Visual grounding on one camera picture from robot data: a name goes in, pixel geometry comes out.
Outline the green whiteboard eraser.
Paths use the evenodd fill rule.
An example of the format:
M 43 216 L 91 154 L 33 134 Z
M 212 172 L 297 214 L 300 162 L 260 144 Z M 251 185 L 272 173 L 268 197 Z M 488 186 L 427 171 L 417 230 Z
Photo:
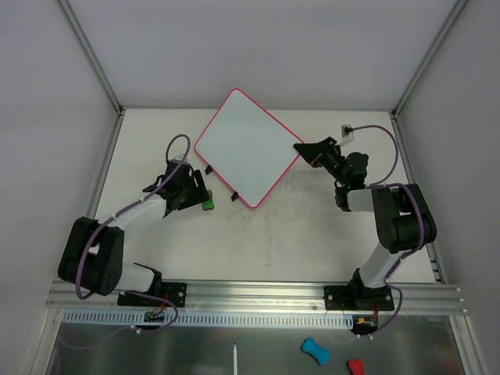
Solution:
M 215 205 L 213 202 L 213 192 L 211 190 L 208 190 L 207 192 L 208 192 L 209 198 L 202 203 L 202 210 L 203 211 L 212 211 L 215 208 Z

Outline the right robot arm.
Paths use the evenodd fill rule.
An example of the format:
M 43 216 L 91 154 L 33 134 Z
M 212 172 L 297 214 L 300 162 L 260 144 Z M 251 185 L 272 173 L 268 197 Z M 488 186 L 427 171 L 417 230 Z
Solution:
M 341 147 L 328 137 L 317 143 L 296 143 L 295 151 L 313 168 L 324 168 L 333 178 L 335 203 L 344 212 L 372 213 L 378 238 L 369 259 L 332 299 L 342 307 L 368 309 L 386 302 L 388 279 L 401 262 L 437 237 L 434 222 L 416 184 L 365 184 L 369 156 Z

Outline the pink framed whiteboard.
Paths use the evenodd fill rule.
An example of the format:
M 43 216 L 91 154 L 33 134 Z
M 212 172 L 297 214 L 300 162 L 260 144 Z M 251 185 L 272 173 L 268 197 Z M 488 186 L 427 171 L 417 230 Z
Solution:
M 239 88 L 230 91 L 195 142 L 196 154 L 251 209 L 298 158 L 304 141 Z

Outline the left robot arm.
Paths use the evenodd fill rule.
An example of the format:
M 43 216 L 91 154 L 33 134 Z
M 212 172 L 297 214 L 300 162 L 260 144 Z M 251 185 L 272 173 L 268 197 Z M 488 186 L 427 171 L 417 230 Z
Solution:
M 149 224 L 175 211 L 210 200 L 200 170 L 187 162 L 170 160 L 166 172 L 145 187 L 139 198 L 104 221 L 82 216 L 74 223 L 59 262 L 58 277 L 77 287 L 77 296 L 106 296 L 113 291 L 135 291 L 147 305 L 163 296 L 161 273 L 123 260 L 127 240 Z

